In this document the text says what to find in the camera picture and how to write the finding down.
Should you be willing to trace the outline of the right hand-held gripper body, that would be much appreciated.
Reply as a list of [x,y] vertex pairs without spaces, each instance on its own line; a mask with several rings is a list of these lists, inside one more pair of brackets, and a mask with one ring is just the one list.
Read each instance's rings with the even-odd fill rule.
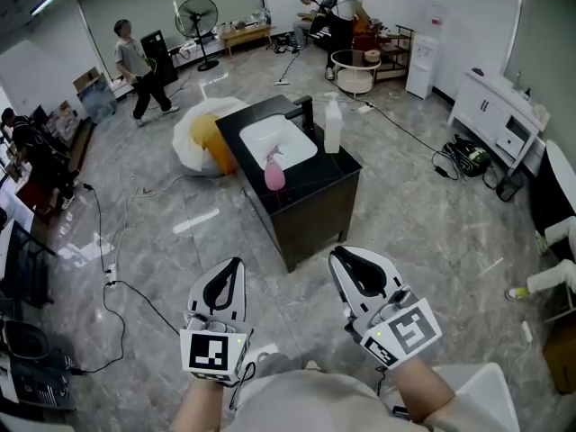
[[365,297],[349,280],[336,249],[329,253],[328,268],[345,304],[345,330],[385,369],[394,369],[442,336],[428,301],[417,297],[389,258],[371,251],[387,284],[385,296]]

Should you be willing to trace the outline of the pink spray bottle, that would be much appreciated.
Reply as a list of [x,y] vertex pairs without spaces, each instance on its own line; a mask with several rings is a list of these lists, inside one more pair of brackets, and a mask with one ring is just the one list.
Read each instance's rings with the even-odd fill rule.
[[265,185],[270,191],[280,191],[285,186],[284,171],[275,160],[275,155],[282,155],[277,146],[274,146],[265,158]]

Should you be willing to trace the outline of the person's right forearm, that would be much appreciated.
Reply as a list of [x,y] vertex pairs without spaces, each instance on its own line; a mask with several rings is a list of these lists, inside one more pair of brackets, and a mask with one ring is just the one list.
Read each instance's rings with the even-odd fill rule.
[[423,423],[455,397],[445,380],[417,355],[390,370],[389,376],[417,423]]

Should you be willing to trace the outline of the person's left forearm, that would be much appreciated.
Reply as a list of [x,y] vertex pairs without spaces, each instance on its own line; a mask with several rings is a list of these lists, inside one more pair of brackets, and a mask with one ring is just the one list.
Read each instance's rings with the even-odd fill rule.
[[224,386],[195,380],[173,421],[172,432],[220,432]]

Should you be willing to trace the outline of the person's beige shirt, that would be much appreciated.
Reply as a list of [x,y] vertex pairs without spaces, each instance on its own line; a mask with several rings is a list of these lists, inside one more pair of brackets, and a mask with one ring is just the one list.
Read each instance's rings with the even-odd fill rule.
[[455,397],[421,424],[400,417],[403,403],[395,389],[378,397],[351,376],[299,370],[250,382],[224,432],[520,432],[496,364],[434,370]]

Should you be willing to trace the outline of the black and green bag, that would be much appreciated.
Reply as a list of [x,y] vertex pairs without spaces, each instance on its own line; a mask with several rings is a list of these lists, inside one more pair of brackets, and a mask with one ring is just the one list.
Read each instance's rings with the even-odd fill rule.
[[443,151],[456,163],[464,176],[482,176],[491,166],[491,157],[485,148],[457,134],[443,146]]

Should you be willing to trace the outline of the white beanbag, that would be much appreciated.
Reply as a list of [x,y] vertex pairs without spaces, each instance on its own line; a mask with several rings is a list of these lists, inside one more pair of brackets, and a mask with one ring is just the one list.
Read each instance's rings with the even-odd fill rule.
[[184,117],[175,125],[172,147],[180,163],[193,176],[217,177],[223,175],[206,175],[201,171],[201,148],[190,138],[190,128],[196,118],[202,114],[213,113],[219,119],[232,115],[248,107],[247,103],[235,97],[209,98],[191,107]]

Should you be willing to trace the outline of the white sink basin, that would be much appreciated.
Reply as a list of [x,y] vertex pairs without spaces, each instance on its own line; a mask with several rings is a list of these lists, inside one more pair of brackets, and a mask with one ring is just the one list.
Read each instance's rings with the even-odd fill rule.
[[242,129],[240,139],[248,153],[264,170],[271,157],[282,170],[295,167],[313,158],[317,146],[291,120],[274,114]]

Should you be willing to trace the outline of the black mesh waste bin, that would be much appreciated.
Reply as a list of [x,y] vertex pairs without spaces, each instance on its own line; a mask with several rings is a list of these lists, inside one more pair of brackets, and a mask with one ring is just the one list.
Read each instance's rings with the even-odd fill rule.
[[511,202],[516,194],[525,186],[526,177],[523,170],[506,171],[498,181],[495,192],[504,202]]

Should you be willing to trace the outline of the black equipment pile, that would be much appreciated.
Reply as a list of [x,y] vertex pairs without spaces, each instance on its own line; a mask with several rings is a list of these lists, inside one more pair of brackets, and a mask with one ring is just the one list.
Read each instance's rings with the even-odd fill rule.
[[14,403],[72,411],[75,360],[25,322],[0,320],[0,395]]

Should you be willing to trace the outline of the round glass coffee table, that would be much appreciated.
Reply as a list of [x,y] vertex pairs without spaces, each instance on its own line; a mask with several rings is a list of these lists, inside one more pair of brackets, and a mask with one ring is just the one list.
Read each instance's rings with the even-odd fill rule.
[[333,53],[331,59],[337,68],[336,83],[340,89],[352,95],[372,90],[376,71],[381,65],[379,50],[345,49]]

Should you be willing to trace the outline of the white sideboard cabinet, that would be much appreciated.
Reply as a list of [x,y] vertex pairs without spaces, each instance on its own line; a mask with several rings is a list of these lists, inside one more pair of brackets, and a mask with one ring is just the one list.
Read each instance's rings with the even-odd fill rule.
[[465,73],[449,116],[450,126],[456,122],[494,152],[507,165],[509,175],[545,130],[534,106],[509,80],[474,70]]

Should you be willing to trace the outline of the white water dispenser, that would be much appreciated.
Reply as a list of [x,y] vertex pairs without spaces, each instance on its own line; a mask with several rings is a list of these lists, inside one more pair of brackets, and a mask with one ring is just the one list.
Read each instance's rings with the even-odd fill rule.
[[425,100],[431,94],[440,59],[444,8],[429,3],[413,38],[406,91]]

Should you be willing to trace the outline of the blue grey painting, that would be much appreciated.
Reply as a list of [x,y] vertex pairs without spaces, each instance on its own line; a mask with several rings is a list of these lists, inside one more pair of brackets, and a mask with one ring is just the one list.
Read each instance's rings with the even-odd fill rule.
[[104,74],[89,81],[77,97],[94,124],[105,122],[116,113],[118,102]]

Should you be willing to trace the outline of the black speaker box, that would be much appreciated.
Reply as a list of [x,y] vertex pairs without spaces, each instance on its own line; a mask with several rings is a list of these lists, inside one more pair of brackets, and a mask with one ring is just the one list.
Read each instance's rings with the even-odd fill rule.
[[162,86],[174,83],[178,76],[162,32],[154,31],[142,37],[140,44],[158,82]]

